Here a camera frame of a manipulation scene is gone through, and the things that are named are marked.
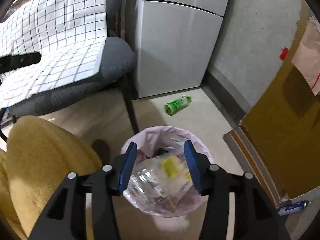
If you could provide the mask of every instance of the blue can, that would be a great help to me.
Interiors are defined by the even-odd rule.
[[[289,215],[289,214],[298,212],[300,210],[304,210],[308,206],[309,203],[310,203],[310,201],[308,201],[308,200],[302,200],[302,201],[294,203],[290,206],[278,208],[278,213],[280,216]]]

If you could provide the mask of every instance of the trash bin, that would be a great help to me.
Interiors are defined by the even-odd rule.
[[[209,149],[197,136],[187,130],[172,126],[155,126],[146,128],[126,141],[121,149],[121,154],[125,154],[129,144],[131,142],[135,142],[138,149],[135,163],[136,167],[136,165],[143,160],[152,158],[159,149],[170,152],[170,154],[183,155],[184,142],[186,140],[191,140],[195,150],[198,153],[205,154],[210,163],[214,163]],[[180,199],[174,210],[161,208],[150,212],[140,208],[135,202],[135,197],[130,195],[128,190],[124,191],[123,196],[134,207],[140,209],[142,212],[161,217],[177,217],[185,215],[196,210],[207,200],[207,196],[200,196],[192,185],[192,187]]]

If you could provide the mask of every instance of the concrete wall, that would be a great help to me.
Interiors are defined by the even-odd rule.
[[[249,112],[290,48],[301,0],[229,0],[209,72]]]

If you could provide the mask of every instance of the gray chair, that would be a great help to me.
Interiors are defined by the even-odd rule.
[[[106,0],[107,22],[117,13],[120,4],[121,0]],[[136,56],[130,46],[121,38],[109,36],[103,49],[100,70],[96,75],[54,90],[37,93],[10,106],[9,112],[13,116],[13,122],[16,121],[16,118],[25,115],[39,116],[52,113],[103,90],[112,82],[117,82],[124,97],[132,129],[134,133],[138,133],[139,129],[131,102],[134,88],[129,82],[129,73],[135,65]],[[1,109],[0,120],[5,111],[6,108]],[[7,140],[1,130],[0,136],[4,141]]]

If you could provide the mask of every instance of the white grid-patterned fabric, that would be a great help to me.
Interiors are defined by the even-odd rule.
[[[38,64],[1,76],[0,107],[99,71],[107,36],[105,0],[32,0],[0,24],[0,56],[39,51]]]

